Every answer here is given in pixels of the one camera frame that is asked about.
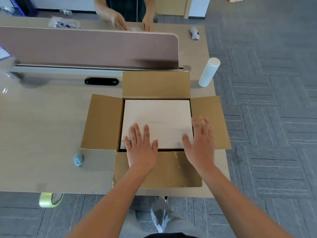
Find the person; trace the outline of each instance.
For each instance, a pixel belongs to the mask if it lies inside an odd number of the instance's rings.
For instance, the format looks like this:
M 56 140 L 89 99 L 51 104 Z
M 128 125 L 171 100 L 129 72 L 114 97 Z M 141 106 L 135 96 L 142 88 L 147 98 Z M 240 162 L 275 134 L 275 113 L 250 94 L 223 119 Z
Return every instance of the person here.
M 126 21 L 142 22 L 143 30 L 153 31 L 155 0 L 93 0 L 96 13 L 119 30 L 128 30 Z
M 192 119 L 194 139 L 183 136 L 188 161 L 216 198 L 233 232 L 238 238 L 278 237 L 290 238 L 267 214 L 242 195 L 214 164 L 214 139 L 209 121 Z M 149 172 L 155 166 L 158 140 L 150 144 L 148 125 L 144 127 L 144 141 L 137 124 L 130 127 L 131 144 L 125 136 L 129 170 L 99 203 L 71 230 L 67 238 L 207 238 L 189 221 L 173 212 L 165 200 L 158 197 L 152 205 L 151 215 L 159 233 L 141 229 L 135 212 L 129 206 Z

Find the dark shirt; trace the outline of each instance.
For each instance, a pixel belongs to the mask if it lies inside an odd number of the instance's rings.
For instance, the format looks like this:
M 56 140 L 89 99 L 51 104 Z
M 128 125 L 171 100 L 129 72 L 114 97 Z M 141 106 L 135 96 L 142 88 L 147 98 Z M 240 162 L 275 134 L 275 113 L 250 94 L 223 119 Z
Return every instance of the dark shirt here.
M 144 238 L 196 238 L 196 237 L 187 236 L 184 233 L 154 233 Z
M 144 0 L 106 0 L 106 4 L 107 7 L 119 12 L 125 21 L 142 22 L 146 12 Z

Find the brown partition panel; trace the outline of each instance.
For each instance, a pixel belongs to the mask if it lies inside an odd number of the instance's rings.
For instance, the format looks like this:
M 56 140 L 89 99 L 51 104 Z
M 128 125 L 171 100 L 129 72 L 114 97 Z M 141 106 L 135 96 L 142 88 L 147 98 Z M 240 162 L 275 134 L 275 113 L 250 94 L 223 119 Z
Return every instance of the brown partition panel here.
M 20 62 L 178 68 L 174 34 L 0 27 L 0 43 Z

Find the hand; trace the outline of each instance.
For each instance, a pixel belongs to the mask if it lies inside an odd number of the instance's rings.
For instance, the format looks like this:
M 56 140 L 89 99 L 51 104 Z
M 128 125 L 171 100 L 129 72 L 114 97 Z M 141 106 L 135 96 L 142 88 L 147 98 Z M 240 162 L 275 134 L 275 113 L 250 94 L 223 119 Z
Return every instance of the hand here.
M 142 20 L 142 26 L 143 30 L 146 32 L 152 32 L 154 29 L 153 26 L 153 18 L 150 17 L 149 15 L 145 14 L 143 20 Z
M 148 174 L 154 168 L 157 160 L 159 141 L 154 140 L 153 148 L 151 148 L 149 126 L 147 124 L 144 126 L 144 142 L 136 123 L 130 127 L 130 136 L 132 147 L 128 136 L 124 137 L 129 167 L 134 167 Z
M 214 137 L 208 119 L 192 119 L 194 141 L 191 144 L 187 135 L 183 135 L 186 157 L 200 176 L 210 173 L 214 164 Z
M 123 16 L 119 13 L 116 12 L 112 9 L 110 9 L 110 17 L 111 17 L 111 22 L 114 28 L 121 30 L 121 31 L 127 31 L 128 27 L 126 25 L 126 22 L 123 18 Z

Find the cardboard flap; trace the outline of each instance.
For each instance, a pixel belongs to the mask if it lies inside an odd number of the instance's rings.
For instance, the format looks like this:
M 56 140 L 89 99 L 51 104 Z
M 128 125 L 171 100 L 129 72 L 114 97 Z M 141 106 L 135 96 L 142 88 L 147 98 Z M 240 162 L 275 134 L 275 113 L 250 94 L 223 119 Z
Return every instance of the cardboard flap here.
M 127 71 L 123 72 L 124 98 L 189 99 L 189 72 Z
M 191 109 L 193 118 L 199 118 L 200 115 L 209 118 L 210 124 L 213 127 L 215 149 L 231 149 L 220 97 L 192 98 Z
M 117 152 L 113 185 L 121 180 L 128 169 L 126 152 Z M 201 177 L 187 160 L 185 152 L 158 152 L 155 167 L 140 188 L 202 187 L 202 185 Z
M 122 98 L 91 96 L 82 149 L 114 149 L 119 143 Z

